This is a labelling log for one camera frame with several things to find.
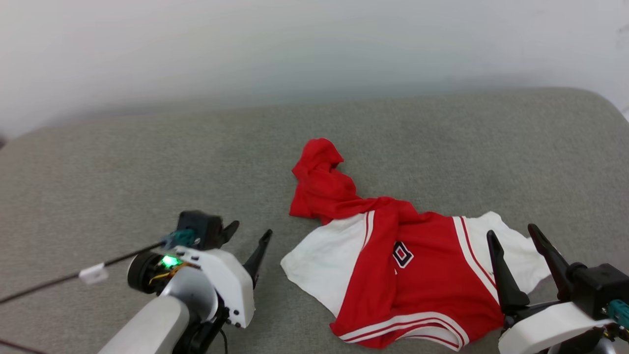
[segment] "jersey sleeve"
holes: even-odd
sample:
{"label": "jersey sleeve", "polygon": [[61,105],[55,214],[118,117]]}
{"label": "jersey sleeve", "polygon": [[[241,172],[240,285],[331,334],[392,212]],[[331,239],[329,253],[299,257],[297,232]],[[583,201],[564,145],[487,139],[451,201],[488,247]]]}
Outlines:
{"label": "jersey sleeve", "polygon": [[478,218],[461,219],[464,224],[463,232],[469,238],[470,254],[473,257],[469,261],[470,266],[478,268],[483,273],[481,275],[488,275],[492,283],[495,282],[487,245],[489,230],[493,230],[498,237],[504,249],[504,261],[520,290],[530,293],[540,280],[550,275],[548,264],[544,257],[537,253],[533,240],[509,228],[497,213],[487,212]]}
{"label": "jersey sleeve", "polygon": [[308,141],[292,169],[297,188],[290,215],[319,218],[322,224],[375,210],[394,202],[389,197],[360,198],[351,177],[337,170],[343,157],[327,139]]}
{"label": "jersey sleeve", "polygon": [[280,262],[286,277],[321,302],[335,317],[365,244],[373,212],[333,220],[310,232]]}

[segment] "white stripe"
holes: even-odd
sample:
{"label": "white stripe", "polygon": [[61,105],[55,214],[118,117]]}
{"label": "white stripe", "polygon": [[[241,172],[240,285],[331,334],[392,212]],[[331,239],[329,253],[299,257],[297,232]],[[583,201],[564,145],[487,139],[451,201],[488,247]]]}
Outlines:
{"label": "white stripe", "polygon": [[[397,329],[403,329],[403,328],[416,326],[417,324],[423,323],[424,321],[422,320],[426,320],[425,323],[438,323],[438,324],[443,325],[444,327],[446,327],[446,329],[448,329],[449,332],[451,332],[454,336],[457,337],[457,342],[461,343],[461,346],[464,346],[465,344],[469,343],[469,337],[467,336],[467,333],[465,333],[463,328],[461,328],[461,326],[459,326],[459,324],[457,324],[453,319],[439,312],[419,312],[416,314],[393,316],[388,321],[372,324],[370,326],[357,329],[355,331],[339,336],[339,338],[344,341],[349,341],[349,343],[355,343],[357,341],[363,341],[369,338],[381,336],[383,334],[386,334],[391,331],[395,331]],[[410,323],[410,322],[413,322],[413,323],[401,324],[399,326],[390,327],[394,324]],[[459,339],[459,336],[457,335],[457,333],[454,331],[451,331],[449,328],[456,329],[461,334],[462,338]],[[371,333],[371,334],[368,336],[359,337],[367,333]]]}
{"label": "white stripe", "polygon": [[[443,341],[436,340],[435,338],[427,338],[427,337],[414,338],[414,336],[431,336],[431,337],[441,338],[450,343],[459,343],[459,346],[453,346]],[[405,338],[414,339],[414,340],[417,339],[417,340],[433,341],[435,343],[445,345],[446,347],[454,351],[459,351],[462,348],[459,340],[457,340],[458,337],[454,336],[452,332],[450,332],[449,330],[445,328],[441,328],[441,327],[427,326],[427,327],[420,327],[420,328],[412,329],[411,331],[408,331],[402,334],[400,337],[397,337],[396,340],[402,340]]]}
{"label": "white stripe", "polygon": [[362,248],[360,249],[361,251],[363,249],[365,249],[365,247],[367,247],[367,244],[369,243],[369,239],[371,238],[371,233],[374,231],[374,214],[376,213],[375,210],[372,210],[370,212],[367,212],[367,214],[365,215],[366,218],[366,223],[365,226],[367,228],[367,235],[365,236],[365,243],[362,246]]}
{"label": "white stripe", "polygon": [[476,262],[474,261],[474,257],[472,256],[472,251],[469,249],[467,245],[467,238],[465,236],[465,230],[463,229],[463,223],[461,221],[461,218],[452,217],[452,219],[454,220],[454,227],[457,230],[457,237],[459,238],[459,244],[461,246],[461,250],[463,251],[463,256],[465,257],[467,264],[470,266],[472,271],[474,271],[478,279],[481,280],[482,284],[485,285],[485,287],[487,288],[487,291],[489,291],[489,293],[494,298],[496,303],[498,303],[498,293],[496,291],[496,287],[494,287],[494,285],[489,281],[489,279],[487,279],[487,276],[485,275],[485,273],[483,273],[481,267],[479,267],[479,265],[476,264]]}

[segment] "couch cushion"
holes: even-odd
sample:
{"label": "couch cushion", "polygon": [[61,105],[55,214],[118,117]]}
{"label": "couch cushion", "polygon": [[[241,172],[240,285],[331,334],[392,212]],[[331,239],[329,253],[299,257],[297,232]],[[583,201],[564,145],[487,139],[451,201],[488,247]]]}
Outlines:
{"label": "couch cushion", "polygon": [[[279,266],[318,225],[288,216],[291,168],[315,137],[336,145],[363,197],[446,215],[493,210],[523,234],[536,223],[568,262],[629,272],[627,121],[598,95],[536,89],[110,118],[28,134],[0,151],[0,296],[153,243],[179,212],[200,209],[240,220],[224,249],[242,261],[275,232],[250,327],[226,329],[230,352],[368,352],[334,337],[332,314]],[[126,286],[126,268],[0,306],[0,338],[98,352],[152,298]],[[546,280],[532,301],[555,293]],[[498,335],[463,352],[497,353]],[[404,340],[384,352],[449,350]]]}

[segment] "white cable clip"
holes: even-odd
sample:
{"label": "white cable clip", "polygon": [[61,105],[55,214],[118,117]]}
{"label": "white cable clip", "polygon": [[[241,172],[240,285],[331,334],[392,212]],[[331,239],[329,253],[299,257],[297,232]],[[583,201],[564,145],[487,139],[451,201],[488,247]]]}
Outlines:
{"label": "white cable clip", "polygon": [[105,263],[101,263],[81,270],[79,278],[85,284],[92,285],[109,278],[109,272],[105,269]]}

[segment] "green led light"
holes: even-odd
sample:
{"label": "green led light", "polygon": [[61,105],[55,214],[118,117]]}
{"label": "green led light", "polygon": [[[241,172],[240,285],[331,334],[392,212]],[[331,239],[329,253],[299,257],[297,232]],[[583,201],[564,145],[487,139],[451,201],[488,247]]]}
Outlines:
{"label": "green led light", "polygon": [[165,266],[175,266],[175,265],[180,265],[181,263],[183,262],[178,260],[175,257],[164,256],[164,258],[162,258],[162,264]]}

